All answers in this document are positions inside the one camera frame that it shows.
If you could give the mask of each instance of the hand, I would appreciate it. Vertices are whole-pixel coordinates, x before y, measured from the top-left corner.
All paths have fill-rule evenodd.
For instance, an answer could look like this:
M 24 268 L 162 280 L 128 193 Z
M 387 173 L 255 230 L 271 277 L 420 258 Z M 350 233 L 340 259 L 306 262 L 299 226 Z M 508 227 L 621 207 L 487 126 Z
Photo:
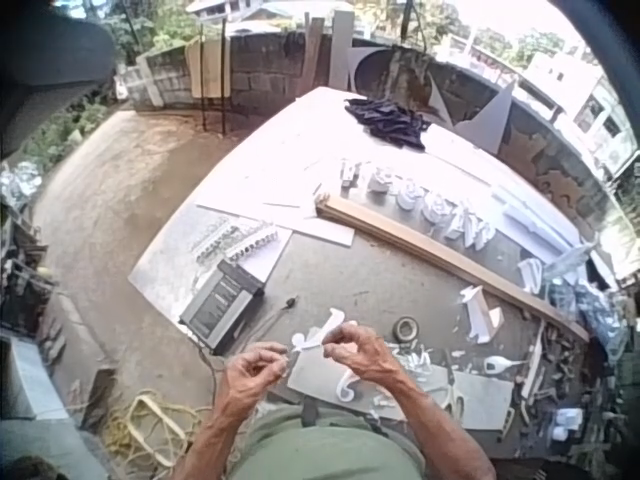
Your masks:
M 355 343 L 357 352 L 345 343 Z M 322 341 L 325 358 L 332 358 L 349 367 L 361 379 L 388 388 L 404 372 L 384 339 L 375 330 L 352 323 L 343 323 L 327 334 Z
M 214 411 L 232 421 L 243 422 L 287 370 L 287 347 L 276 342 L 249 345 L 231 358 L 218 386 Z

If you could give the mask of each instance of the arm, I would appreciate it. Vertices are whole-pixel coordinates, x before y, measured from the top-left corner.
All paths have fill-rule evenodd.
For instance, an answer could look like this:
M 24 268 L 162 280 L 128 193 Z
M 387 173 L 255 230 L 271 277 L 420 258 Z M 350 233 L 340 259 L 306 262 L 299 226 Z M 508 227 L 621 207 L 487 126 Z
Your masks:
M 345 343 L 355 343 L 358 351 L 347 349 Z M 325 357 L 389 390 L 407 417 L 422 454 L 443 479 L 496 478 L 476 441 L 415 384 L 373 329 L 343 324 L 330 332 L 323 344 Z
M 418 440 L 420 450 L 445 479 L 495 479 L 480 445 L 405 373 L 385 388 L 393 395 Z
M 284 375 L 287 349 L 257 343 L 227 364 L 211 415 L 196 434 L 191 449 L 174 467 L 172 480 L 222 478 L 236 433 L 267 388 Z

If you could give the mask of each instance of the concrete floor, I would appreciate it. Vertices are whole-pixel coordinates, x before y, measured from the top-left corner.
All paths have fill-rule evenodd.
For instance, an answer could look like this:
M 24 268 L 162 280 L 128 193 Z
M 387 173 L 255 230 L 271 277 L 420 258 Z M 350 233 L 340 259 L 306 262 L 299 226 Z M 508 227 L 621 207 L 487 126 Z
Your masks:
M 197 118 L 116 112 L 59 166 L 36 202 L 46 264 L 118 362 L 124 398 L 152 388 L 171 402 L 210 402 L 210 372 L 195 347 L 127 276 L 175 209 L 257 121 L 243 123 L 220 138 L 202 132 Z

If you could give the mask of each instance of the wooden strip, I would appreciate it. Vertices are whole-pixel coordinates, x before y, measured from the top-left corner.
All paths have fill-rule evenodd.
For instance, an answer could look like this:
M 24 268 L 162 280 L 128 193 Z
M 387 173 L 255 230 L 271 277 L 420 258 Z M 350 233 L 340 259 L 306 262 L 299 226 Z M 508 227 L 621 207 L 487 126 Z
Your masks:
M 333 14 L 331 33 L 331 62 L 329 64 L 329 86 L 346 90 L 349 83 L 349 61 L 347 52 L 353 43 L 355 14 L 337 10 Z
M 313 18 L 307 33 L 304 51 L 304 64 L 302 65 L 302 75 L 298 82 L 298 96 L 301 97 L 313 88 L 316 78 L 316 67 L 318 66 L 318 54 L 320 53 L 320 43 L 322 42 L 322 31 L 324 29 L 324 18 Z
M 482 285 L 489 293 L 538 315 L 543 320 L 550 321 L 558 328 L 571 333 L 584 342 L 589 341 L 589 334 L 586 330 L 576 322 L 567 320 L 560 311 L 548 303 L 406 225 L 336 195 L 319 198 L 316 201 L 316 208 L 321 218 L 336 220 L 386 240 L 474 285 Z

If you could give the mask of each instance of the sky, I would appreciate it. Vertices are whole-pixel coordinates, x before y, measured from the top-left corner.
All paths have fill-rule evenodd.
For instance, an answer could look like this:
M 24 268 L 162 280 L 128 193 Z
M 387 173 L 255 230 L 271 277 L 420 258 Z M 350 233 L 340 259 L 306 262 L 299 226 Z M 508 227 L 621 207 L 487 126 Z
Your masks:
M 456 6 L 463 23 L 478 23 L 502 33 L 509 40 L 532 29 L 555 32 L 571 43 L 580 35 L 569 20 L 546 0 L 446 0 Z

